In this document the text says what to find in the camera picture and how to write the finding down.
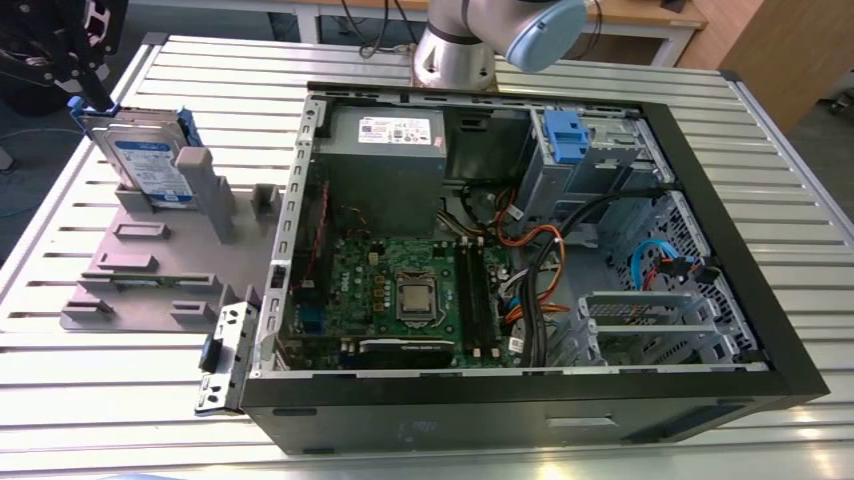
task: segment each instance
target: slotted aluminum surface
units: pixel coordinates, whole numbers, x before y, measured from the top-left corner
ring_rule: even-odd
[[[217,174],[240,187],[287,183],[308,80],[407,85],[408,77],[403,57],[363,61],[348,47],[172,37],[143,46],[116,95],[129,106],[192,109]],[[283,470],[288,478],[365,479],[850,477],[850,224],[746,93],[714,72],[578,62],[532,75],[499,62],[498,80],[508,92],[671,105],[832,393],[667,447],[288,459],[244,418],[193,417],[201,335],[59,326],[116,204],[116,175],[84,141],[0,271],[0,474],[144,470],[195,478],[253,468],[275,478]]]

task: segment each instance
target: wooden table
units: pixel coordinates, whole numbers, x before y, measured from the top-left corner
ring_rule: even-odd
[[[171,7],[220,8],[253,10],[296,15],[300,41],[320,43],[319,18],[323,15],[343,16],[340,0],[132,0],[144,5]],[[688,3],[682,13],[660,8],[659,0],[600,0],[603,11],[603,35],[662,39],[662,45],[651,61],[652,66],[672,67],[691,40],[694,32],[706,27],[706,18]],[[399,20],[400,14],[389,1],[388,16]],[[347,0],[353,17],[383,18],[384,0]],[[409,20],[427,21],[429,0],[400,0]],[[590,8],[584,32],[594,30],[595,8]]]

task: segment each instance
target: side panel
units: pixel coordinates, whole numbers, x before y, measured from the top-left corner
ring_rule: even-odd
[[[703,398],[251,408],[288,455],[672,442],[756,404]]]
[[[792,397],[775,408],[788,408],[828,393],[786,312],[750,254],[723,202],[715,193],[691,146],[666,105],[643,104],[652,134],[676,175],[691,211],[720,262],[732,293],[759,338],[771,367],[780,372]]]

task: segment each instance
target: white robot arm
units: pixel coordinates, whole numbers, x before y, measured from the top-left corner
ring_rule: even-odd
[[[584,0],[432,0],[415,52],[415,76],[432,88],[483,90],[495,52],[539,71],[570,49],[584,26]]]

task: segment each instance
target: sticker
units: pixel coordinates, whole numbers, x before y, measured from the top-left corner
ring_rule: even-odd
[[[507,350],[514,353],[522,353],[522,349],[524,347],[524,340],[516,337],[510,337],[510,342],[507,344]]]
[[[512,218],[515,218],[516,220],[522,219],[523,212],[522,212],[522,210],[519,210],[519,209],[516,208],[516,206],[515,206],[515,205],[510,205],[510,206],[507,207],[507,213],[508,213],[508,214],[510,214],[510,216],[511,216]]]
[[[115,142],[124,168],[140,190],[152,200],[173,206],[189,206],[192,190],[184,176],[172,165],[175,153],[165,143]]]
[[[364,117],[359,120],[359,143],[429,145],[425,118]]]

